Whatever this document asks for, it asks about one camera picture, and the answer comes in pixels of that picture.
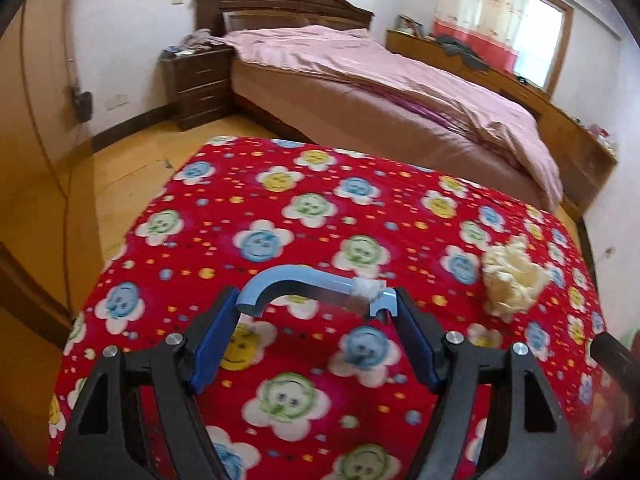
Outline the blue plastic hook piece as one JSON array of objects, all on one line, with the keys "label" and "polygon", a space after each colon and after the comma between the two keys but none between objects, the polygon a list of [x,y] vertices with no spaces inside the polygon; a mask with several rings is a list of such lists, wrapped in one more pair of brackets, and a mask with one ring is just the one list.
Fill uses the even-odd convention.
[{"label": "blue plastic hook piece", "polygon": [[380,318],[382,312],[397,313],[395,289],[373,278],[345,278],[310,268],[284,264],[263,270],[241,289],[236,308],[260,318],[268,304],[282,296],[304,296],[340,307],[366,306],[367,316]]}]

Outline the red bin green rim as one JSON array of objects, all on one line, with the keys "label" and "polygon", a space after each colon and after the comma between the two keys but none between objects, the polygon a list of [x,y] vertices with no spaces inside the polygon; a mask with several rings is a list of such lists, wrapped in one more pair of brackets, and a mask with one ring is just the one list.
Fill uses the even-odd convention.
[{"label": "red bin green rim", "polygon": [[626,333],[624,337],[624,345],[627,349],[631,350],[634,348],[634,341],[636,337],[639,335],[638,327],[632,328],[628,333]]}]

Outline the red smiley flower blanket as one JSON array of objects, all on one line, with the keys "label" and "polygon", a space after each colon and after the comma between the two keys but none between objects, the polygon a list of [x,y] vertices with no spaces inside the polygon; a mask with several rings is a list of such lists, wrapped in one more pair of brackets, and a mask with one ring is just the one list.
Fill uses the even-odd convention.
[{"label": "red smiley flower blanket", "polygon": [[344,148],[216,136],[63,350],[57,479],[625,479],[639,447],[558,218]]}]

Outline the crumpled cream tissue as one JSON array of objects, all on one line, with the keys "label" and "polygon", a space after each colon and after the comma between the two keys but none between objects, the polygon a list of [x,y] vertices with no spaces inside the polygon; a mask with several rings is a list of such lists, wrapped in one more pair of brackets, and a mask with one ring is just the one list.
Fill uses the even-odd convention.
[{"label": "crumpled cream tissue", "polygon": [[488,246],[480,258],[485,310],[506,323],[527,313],[551,283],[551,273],[533,262],[528,246],[526,235],[511,236],[504,244]]}]

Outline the long wooden cabinet desk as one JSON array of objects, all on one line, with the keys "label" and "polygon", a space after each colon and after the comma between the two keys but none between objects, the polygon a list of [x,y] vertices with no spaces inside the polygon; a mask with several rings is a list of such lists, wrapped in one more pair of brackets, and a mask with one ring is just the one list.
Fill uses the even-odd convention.
[{"label": "long wooden cabinet desk", "polygon": [[394,53],[472,81],[528,110],[537,121],[541,140],[560,168],[564,188],[562,208],[574,220],[585,215],[615,169],[617,158],[587,128],[554,106],[546,92],[522,84],[500,70],[473,68],[464,56],[449,54],[428,38],[389,30],[385,45]]}]

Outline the dark wooden nightstand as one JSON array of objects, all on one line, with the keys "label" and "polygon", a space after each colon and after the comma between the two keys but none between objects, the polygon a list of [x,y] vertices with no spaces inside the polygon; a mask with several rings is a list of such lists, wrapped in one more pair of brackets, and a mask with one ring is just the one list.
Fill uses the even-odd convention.
[{"label": "dark wooden nightstand", "polygon": [[160,59],[172,118],[181,130],[233,113],[233,58],[232,48],[217,46],[207,52]]}]

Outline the clothes on nightstand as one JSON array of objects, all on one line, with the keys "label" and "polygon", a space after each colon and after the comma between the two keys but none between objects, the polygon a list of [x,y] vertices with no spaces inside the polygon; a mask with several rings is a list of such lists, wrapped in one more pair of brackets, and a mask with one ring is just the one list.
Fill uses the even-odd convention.
[{"label": "clothes on nightstand", "polygon": [[200,28],[190,32],[178,46],[169,46],[160,54],[161,58],[178,58],[179,56],[206,53],[224,47],[226,44],[212,34],[209,28]]}]

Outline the grey clothes pile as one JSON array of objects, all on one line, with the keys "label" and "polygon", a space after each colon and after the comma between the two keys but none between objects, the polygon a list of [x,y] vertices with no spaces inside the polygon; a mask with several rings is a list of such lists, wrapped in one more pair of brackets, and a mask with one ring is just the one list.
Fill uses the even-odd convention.
[{"label": "grey clothes pile", "polygon": [[446,34],[435,37],[436,44],[448,56],[460,56],[462,63],[470,70],[488,72],[490,65],[465,42]]}]

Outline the floral red curtain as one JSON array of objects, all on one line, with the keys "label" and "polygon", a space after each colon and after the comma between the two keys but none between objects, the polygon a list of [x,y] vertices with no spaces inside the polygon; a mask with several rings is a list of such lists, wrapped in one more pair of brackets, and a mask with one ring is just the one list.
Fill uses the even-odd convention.
[{"label": "floral red curtain", "polygon": [[528,0],[438,0],[433,34],[462,41],[490,67],[512,72]]}]

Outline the black wall charger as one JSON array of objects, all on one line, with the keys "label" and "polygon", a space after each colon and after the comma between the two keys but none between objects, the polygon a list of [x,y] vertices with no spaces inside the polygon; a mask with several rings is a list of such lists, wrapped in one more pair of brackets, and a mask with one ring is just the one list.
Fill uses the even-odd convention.
[{"label": "black wall charger", "polygon": [[93,94],[79,87],[70,90],[75,117],[80,124],[90,122],[93,115]]}]

